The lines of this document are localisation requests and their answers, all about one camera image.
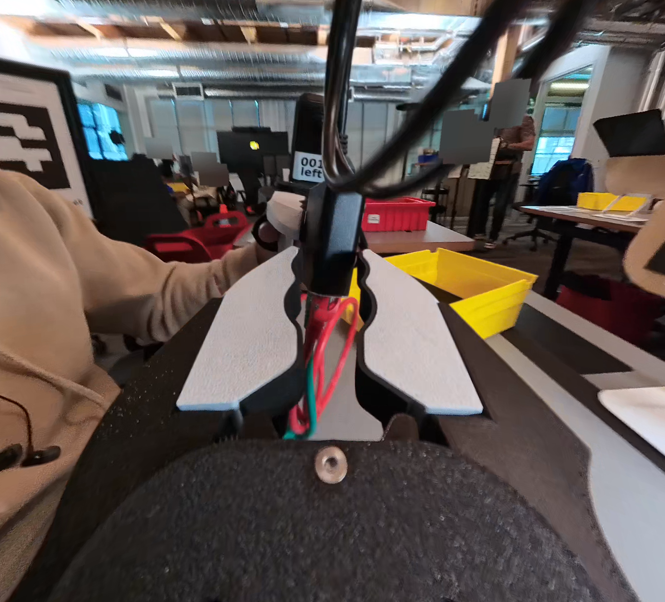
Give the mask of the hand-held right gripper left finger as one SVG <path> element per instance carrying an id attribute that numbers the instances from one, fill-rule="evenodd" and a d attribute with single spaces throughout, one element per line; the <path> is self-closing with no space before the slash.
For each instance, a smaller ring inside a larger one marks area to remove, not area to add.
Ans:
<path id="1" fill-rule="evenodd" d="M 177 399 L 180 411 L 288 412 L 305 371 L 300 249 L 289 247 L 224 295 Z"/>

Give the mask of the white board sign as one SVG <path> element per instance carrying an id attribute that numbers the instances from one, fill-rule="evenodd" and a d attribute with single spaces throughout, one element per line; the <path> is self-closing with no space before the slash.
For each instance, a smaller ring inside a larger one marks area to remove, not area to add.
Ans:
<path id="1" fill-rule="evenodd" d="M 494 138 L 491 143 L 488 160 L 469 166 L 467 176 L 470 180 L 489 180 L 501 142 L 501 138 Z"/>

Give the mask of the silver ceiling pipes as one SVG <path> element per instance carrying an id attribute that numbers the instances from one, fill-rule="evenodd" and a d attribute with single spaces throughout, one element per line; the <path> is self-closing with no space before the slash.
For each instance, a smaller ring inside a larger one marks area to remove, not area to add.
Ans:
<path id="1" fill-rule="evenodd" d="M 326 47 L 287 50 L 212 49 L 148 50 L 106 48 L 57 50 L 55 56 L 81 81 L 171 82 L 242 88 L 313 88 L 325 83 Z M 425 53 L 355 48 L 351 86 L 388 91 L 431 87 L 452 57 L 443 49 Z"/>

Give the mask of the blue backpack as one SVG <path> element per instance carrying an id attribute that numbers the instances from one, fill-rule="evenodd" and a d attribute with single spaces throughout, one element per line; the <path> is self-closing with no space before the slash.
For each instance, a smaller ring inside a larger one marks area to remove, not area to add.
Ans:
<path id="1" fill-rule="evenodd" d="M 535 206 L 575 206 L 580 193 L 594 192 L 593 166 L 584 158 L 557 161 L 538 183 Z"/>

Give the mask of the black ethernet splitter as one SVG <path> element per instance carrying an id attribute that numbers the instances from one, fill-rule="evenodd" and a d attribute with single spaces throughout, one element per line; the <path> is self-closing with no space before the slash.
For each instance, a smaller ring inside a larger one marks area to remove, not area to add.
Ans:
<path id="1" fill-rule="evenodd" d="M 301 226 L 303 283 L 317 297 L 341 298 L 349 293 L 364 198 L 337 192 L 326 183 L 314 186 L 306 199 Z"/>

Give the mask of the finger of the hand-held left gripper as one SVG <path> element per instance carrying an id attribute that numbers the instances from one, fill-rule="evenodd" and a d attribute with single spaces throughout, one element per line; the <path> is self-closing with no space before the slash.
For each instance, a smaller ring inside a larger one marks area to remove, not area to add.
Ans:
<path id="1" fill-rule="evenodd" d="M 305 195 L 276 190 L 267 202 L 267 220 L 286 239 L 299 239 L 305 209 Z"/>

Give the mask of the cardboard sheet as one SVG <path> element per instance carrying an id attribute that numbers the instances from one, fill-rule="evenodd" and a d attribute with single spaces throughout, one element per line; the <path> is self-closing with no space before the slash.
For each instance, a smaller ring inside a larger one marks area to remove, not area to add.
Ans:
<path id="1" fill-rule="evenodd" d="M 636 193 L 664 199 L 664 155 L 608 158 L 605 187 L 615 195 Z"/>

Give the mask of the small yellow bin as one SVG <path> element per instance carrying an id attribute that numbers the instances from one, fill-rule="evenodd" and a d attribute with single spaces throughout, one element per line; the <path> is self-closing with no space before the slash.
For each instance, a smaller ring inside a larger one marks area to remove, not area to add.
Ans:
<path id="1" fill-rule="evenodd" d="M 649 198 L 643 195 L 615 195 L 607 192 L 584 192 L 577 196 L 580 209 L 606 213 L 634 212 L 648 205 Z"/>

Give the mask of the black wired earphones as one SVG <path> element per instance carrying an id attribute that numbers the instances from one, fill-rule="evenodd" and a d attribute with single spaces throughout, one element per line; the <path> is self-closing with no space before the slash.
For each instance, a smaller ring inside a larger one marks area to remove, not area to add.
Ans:
<path id="1" fill-rule="evenodd" d="M 4 472 L 17 466 L 29 468 L 50 464 L 59 459 L 61 455 L 59 446 L 51 445 L 42 449 L 35 448 L 33 424 L 27 408 L 20 402 L 4 395 L 1 395 L 1 400 L 19 408 L 24 417 L 26 431 L 23 443 L 12 443 L 1 450 L 1 471 Z"/>

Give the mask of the wooden ceiling beam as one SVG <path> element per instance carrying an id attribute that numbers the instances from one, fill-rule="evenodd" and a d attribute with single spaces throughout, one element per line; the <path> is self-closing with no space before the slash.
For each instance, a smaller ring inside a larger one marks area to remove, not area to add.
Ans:
<path id="1" fill-rule="evenodd" d="M 522 24 L 512 24 L 497 42 L 494 70 L 489 92 L 490 97 L 494 95 L 494 90 L 498 83 L 511 79 L 522 32 Z"/>

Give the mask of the person's beige hoodie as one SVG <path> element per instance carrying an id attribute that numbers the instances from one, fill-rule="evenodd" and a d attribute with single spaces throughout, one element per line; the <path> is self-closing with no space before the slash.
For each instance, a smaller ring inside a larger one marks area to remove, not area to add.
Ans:
<path id="1" fill-rule="evenodd" d="M 35 448 L 59 459 L 1 472 L 1 600 L 45 538 L 64 487 L 118 390 L 94 364 L 80 282 L 53 213 L 77 214 L 18 174 L 1 176 L 1 395 L 30 413 Z M 1 401 L 1 449 L 23 443 L 19 408 Z"/>

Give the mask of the red storage basket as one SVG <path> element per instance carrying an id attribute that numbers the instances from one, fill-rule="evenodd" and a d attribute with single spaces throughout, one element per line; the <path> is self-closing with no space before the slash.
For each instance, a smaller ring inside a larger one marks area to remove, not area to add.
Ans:
<path id="1" fill-rule="evenodd" d="M 208 216 L 199 227 L 148 235 L 144 248 L 164 262 L 208 263 L 233 250 L 248 229 L 243 213 L 217 213 Z"/>

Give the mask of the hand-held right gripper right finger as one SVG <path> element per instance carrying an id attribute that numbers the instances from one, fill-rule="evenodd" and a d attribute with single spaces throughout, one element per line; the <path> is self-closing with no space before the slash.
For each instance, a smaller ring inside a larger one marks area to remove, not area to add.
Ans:
<path id="1" fill-rule="evenodd" d="M 362 304 L 370 307 L 361 368 L 425 415 L 480 415 L 481 398 L 435 296 L 369 249 L 361 265 Z"/>

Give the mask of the red floor basket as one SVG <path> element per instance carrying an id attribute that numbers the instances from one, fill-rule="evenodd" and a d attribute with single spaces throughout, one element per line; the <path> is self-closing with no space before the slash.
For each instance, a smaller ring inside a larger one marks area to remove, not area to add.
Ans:
<path id="1" fill-rule="evenodd" d="M 663 298 L 597 274 L 564 272 L 556 302 L 636 346 L 647 341 L 664 315 Z"/>

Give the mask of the person's left forearm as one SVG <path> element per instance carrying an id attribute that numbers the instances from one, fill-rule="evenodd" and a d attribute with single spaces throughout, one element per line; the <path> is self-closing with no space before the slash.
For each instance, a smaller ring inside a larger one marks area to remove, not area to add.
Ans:
<path id="1" fill-rule="evenodd" d="M 207 263 L 166 263 L 99 233 L 72 251 L 90 330 L 140 342 L 169 340 L 209 301 L 274 255 L 253 242 Z"/>

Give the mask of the black white pattern poster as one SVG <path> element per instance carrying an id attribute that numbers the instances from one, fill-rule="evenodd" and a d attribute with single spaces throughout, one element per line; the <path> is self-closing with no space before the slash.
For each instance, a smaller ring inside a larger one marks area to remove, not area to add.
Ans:
<path id="1" fill-rule="evenodd" d="M 69 74 L 1 59 L 1 175 L 59 194 L 94 221 L 90 157 Z"/>

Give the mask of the yellow plastic bin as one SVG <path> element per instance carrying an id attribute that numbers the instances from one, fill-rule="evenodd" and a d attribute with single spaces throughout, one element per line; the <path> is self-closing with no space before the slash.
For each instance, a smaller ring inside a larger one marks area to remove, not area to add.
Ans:
<path id="1" fill-rule="evenodd" d="M 447 303 L 482 339 L 512 328 L 537 275 L 438 248 L 387 258 Z"/>

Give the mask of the red parts bin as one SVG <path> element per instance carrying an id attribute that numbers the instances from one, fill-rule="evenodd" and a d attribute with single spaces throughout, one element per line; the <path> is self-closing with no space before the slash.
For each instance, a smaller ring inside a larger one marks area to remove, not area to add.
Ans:
<path id="1" fill-rule="evenodd" d="M 361 221 L 363 232 L 419 232 L 427 228 L 434 202 L 403 197 L 366 199 Z"/>

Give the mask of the black display screen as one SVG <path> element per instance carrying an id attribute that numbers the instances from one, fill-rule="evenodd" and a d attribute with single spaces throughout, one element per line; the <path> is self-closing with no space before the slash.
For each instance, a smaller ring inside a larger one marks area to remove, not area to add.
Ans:
<path id="1" fill-rule="evenodd" d="M 216 133 L 220 163 L 229 173 L 265 173 L 264 159 L 288 156 L 289 135 L 256 127 Z"/>

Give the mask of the black monitor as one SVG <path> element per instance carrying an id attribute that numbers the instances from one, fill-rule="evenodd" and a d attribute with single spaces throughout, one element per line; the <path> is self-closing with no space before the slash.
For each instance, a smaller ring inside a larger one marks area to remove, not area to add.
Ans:
<path id="1" fill-rule="evenodd" d="M 664 122 L 658 108 L 604 117 L 593 127 L 610 158 L 664 155 Z"/>

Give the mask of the black office chair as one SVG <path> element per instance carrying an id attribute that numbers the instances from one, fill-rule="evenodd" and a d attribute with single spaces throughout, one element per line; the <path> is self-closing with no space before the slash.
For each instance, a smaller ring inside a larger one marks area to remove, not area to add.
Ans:
<path id="1" fill-rule="evenodd" d="M 511 205 L 512 209 L 518 213 L 522 213 L 520 210 L 520 207 L 523 206 L 532 206 L 535 204 L 535 201 L 537 199 L 537 188 L 538 188 L 538 183 L 537 182 L 528 182 L 523 185 L 526 189 L 525 195 L 522 201 L 515 201 Z M 539 241 L 542 242 L 542 245 L 547 245 L 548 243 L 556 243 L 557 238 L 553 237 L 547 232 L 544 232 L 539 228 L 539 224 L 533 223 L 534 217 L 529 216 L 528 217 L 528 223 L 532 224 L 531 228 L 527 231 L 522 231 L 522 232 L 517 232 L 513 235 L 510 235 L 506 237 L 502 241 L 502 245 L 506 246 L 508 245 L 509 242 L 511 241 L 518 241 L 520 239 L 528 239 L 530 240 L 530 247 L 529 250 L 532 252 L 536 252 L 539 248 Z"/>

